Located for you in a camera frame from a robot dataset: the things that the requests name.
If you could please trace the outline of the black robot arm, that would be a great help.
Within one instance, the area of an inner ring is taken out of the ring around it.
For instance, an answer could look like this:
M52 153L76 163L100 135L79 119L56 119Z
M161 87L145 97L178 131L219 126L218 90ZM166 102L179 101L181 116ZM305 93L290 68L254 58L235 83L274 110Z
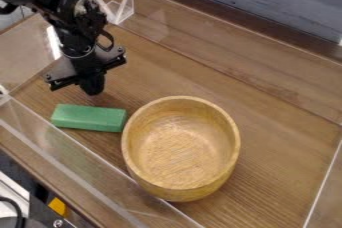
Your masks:
M26 6L39 13L55 29L62 57L58 65L46 74L46 82L52 90L72 84L87 95L103 92L107 71L126 63L126 49L99 42L104 37L115 38L106 31L106 13L92 0L0 0L6 6L0 14L12 13Z

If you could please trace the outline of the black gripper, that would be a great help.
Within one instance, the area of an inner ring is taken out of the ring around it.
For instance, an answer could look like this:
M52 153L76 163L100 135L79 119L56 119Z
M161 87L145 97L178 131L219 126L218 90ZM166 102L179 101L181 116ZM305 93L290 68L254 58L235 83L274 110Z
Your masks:
M83 57L63 55L46 73L44 80L52 91L75 84L94 96L104 90L107 71L126 62L126 49L122 46L114 46L110 51L96 46Z

